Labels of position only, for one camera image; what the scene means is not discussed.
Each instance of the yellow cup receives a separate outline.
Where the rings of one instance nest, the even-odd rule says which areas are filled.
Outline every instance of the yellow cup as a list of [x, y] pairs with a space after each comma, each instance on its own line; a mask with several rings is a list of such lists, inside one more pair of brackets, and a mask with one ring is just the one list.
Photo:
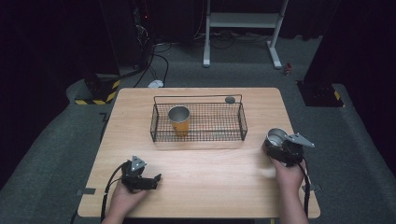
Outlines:
[[177, 136], [186, 136], [190, 128], [190, 110], [183, 105], [176, 105], [168, 112], [168, 118]]

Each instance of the white stand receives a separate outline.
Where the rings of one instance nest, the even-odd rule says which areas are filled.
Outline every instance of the white stand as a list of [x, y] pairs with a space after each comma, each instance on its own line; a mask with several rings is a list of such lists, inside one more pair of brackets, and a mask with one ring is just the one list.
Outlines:
[[210, 0], [207, 0], [204, 67], [210, 66], [210, 28], [211, 27], [250, 27], [250, 28], [273, 28], [274, 34], [267, 46], [276, 69], [282, 68], [277, 56], [275, 44], [279, 30], [285, 17], [286, 7], [289, 0], [283, 0], [279, 13], [218, 13], [210, 12]]

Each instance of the gray carpet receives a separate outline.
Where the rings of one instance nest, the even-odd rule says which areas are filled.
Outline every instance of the gray carpet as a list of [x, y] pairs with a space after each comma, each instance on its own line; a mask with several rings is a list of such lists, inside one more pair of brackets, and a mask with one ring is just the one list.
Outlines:
[[[296, 80], [304, 79], [319, 42], [298, 37], [278, 40], [282, 63], [292, 65], [290, 76], [274, 69], [262, 41], [239, 40], [227, 49], [212, 48], [209, 68], [202, 67], [202, 47], [162, 45], [156, 53], [169, 62], [165, 88], [280, 89], [294, 131], [316, 145], [305, 150], [321, 209], [320, 217], [310, 223], [396, 223], [395, 177], [377, 152], [347, 90], [334, 84], [346, 105], [340, 108], [307, 107], [298, 91]], [[214, 40], [212, 44], [220, 48], [230, 42]], [[152, 68], [163, 79], [165, 61], [154, 57]], [[147, 72], [137, 87], [146, 88], [154, 79], [152, 74]], [[131, 88], [140, 75], [123, 78], [120, 89]], [[100, 146], [104, 119], [114, 104], [75, 105], [81, 85], [82, 80], [70, 86], [65, 93], [70, 105], [43, 130], [0, 192], [0, 223], [70, 222]], [[99, 218], [76, 216], [74, 223], [99, 223]]]

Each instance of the yellow and black hazard tape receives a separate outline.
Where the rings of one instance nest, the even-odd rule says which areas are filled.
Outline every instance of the yellow and black hazard tape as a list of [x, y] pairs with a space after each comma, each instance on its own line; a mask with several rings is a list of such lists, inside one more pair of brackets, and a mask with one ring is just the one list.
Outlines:
[[102, 99], [75, 99], [75, 103], [77, 105], [106, 105], [110, 104], [111, 101], [116, 96], [117, 88], [120, 85], [120, 81], [117, 80], [113, 83], [111, 90]]
[[334, 91], [334, 96], [335, 96], [335, 99], [336, 99], [338, 102], [343, 103], [343, 101], [341, 100], [341, 95], [340, 95], [340, 93], [338, 93], [338, 91]]

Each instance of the wire basket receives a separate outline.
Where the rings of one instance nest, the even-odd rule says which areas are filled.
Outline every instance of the wire basket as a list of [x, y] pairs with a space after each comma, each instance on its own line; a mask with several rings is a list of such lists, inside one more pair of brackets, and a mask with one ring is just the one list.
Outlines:
[[[190, 127], [177, 135], [169, 110], [183, 105], [190, 110]], [[244, 141], [248, 133], [242, 95], [155, 96], [150, 133], [153, 142]]]

